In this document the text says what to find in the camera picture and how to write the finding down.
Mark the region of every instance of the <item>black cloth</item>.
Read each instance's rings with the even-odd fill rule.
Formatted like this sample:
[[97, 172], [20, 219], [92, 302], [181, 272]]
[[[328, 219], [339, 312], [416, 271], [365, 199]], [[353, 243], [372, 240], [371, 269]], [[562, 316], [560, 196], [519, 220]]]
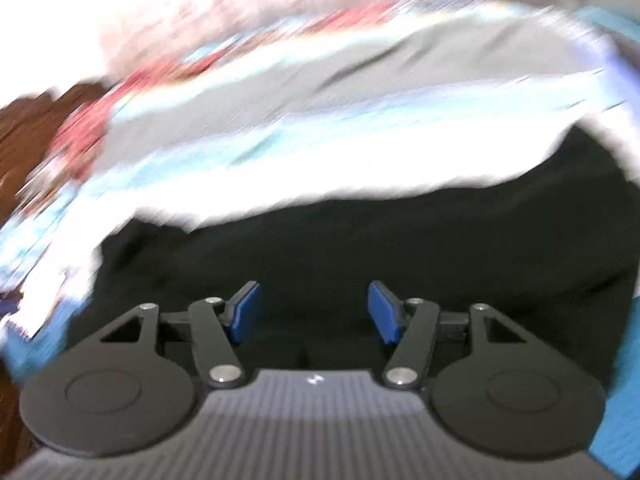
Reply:
[[607, 385], [638, 273], [639, 198], [610, 153], [574, 126], [549, 159], [496, 186], [329, 200], [188, 234], [134, 219], [103, 242], [69, 344], [136, 304], [183, 310], [257, 280], [264, 313], [238, 348], [248, 369], [377, 371], [386, 355], [366, 290], [383, 280], [401, 298], [447, 309], [489, 303]]

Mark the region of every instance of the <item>silver screw head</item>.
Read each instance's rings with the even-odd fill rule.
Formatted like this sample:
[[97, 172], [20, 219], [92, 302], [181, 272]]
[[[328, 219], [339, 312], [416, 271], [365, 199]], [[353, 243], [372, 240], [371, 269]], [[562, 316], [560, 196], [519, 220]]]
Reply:
[[237, 381], [242, 370], [236, 365], [218, 365], [209, 370], [209, 377], [217, 383], [231, 383]]
[[397, 386], [407, 386], [408, 384], [413, 384], [418, 379], [418, 372], [413, 370], [412, 368], [405, 368], [402, 366], [391, 368], [391, 370], [387, 371], [386, 380], [391, 384], [396, 384]]

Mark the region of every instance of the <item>triangular cutout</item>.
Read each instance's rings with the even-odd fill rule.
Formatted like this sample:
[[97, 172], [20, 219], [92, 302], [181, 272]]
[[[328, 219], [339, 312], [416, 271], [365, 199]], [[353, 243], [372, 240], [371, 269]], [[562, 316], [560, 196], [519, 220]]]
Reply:
[[103, 343], [136, 343], [140, 339], [141, 331], [142, 321], [138, 316], [134, 316], [100, 341]]
[[484, 329], [486, 330], [486, 339], [489, 343], [524, 343], [515, 332], [504, 326], [500, 321], [493, 317], [484, 318]]

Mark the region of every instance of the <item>wooden surface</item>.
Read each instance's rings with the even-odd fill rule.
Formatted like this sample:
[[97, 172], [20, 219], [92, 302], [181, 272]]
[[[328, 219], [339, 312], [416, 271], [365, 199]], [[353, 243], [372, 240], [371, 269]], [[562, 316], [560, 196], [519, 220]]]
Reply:
[[18, 412], [18, 389], [0, 367], [0, 475], [15, 468], [33, 450]]

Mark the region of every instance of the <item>ribbed gray surface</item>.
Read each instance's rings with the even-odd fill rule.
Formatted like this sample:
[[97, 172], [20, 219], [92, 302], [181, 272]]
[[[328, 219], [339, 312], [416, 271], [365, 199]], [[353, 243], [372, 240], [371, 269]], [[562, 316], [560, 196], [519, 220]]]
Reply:
[[484, 456], [446, 435], [414, 394], [368, 372], [263, 371], [210, 394], [187, 428], [101, 460], [42, 450], [10, 480], [611, 480], [586, 453], [546, 463]]

